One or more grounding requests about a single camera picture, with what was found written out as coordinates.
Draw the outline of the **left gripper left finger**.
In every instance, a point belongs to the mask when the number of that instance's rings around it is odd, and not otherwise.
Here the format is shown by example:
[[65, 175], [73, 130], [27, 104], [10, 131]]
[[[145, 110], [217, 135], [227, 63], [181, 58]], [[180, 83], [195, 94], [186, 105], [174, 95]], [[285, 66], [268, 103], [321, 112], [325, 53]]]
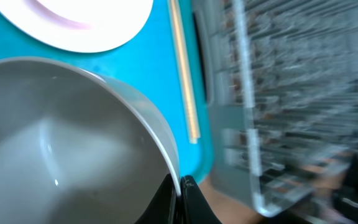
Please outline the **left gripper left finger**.
[[167, 174], [145, 212], [135, 224], [174, 224], [177, 193], [170, 174]]

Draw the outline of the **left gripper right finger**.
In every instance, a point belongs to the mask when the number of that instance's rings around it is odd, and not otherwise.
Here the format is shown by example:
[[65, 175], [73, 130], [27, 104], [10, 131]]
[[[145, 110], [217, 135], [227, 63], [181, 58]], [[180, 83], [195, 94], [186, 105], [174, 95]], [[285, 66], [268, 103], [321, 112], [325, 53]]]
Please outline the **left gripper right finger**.
[[221, 224], [194, 178], [181, 178], [181, 215], [184, 224]]

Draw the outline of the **wooden chopstick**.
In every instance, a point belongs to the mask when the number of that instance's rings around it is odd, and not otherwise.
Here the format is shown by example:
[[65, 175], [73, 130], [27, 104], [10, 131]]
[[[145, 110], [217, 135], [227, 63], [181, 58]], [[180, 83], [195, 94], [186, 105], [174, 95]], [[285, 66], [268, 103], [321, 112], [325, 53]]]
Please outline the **wooden chopstick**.
[[179, 0], [168, 0], [167, 2], [170, 12], [170, 22], [172, 26], [178, 74], [180, 77], [180, 86], [183, 98], [183, 107], [186, 116], [188, 138], [191, 144], [196, 144], [201, 135], [180, 4]]

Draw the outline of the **grey bowl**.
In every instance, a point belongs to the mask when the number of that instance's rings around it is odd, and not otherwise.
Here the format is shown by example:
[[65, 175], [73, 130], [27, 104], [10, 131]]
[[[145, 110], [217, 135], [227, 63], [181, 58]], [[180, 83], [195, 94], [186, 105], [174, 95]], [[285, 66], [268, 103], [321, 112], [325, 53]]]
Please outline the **grey bowl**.
[[0, 223], [135, 223], [177, 145], [159, 109], [114, 78], [38, 57], [0, 60]]

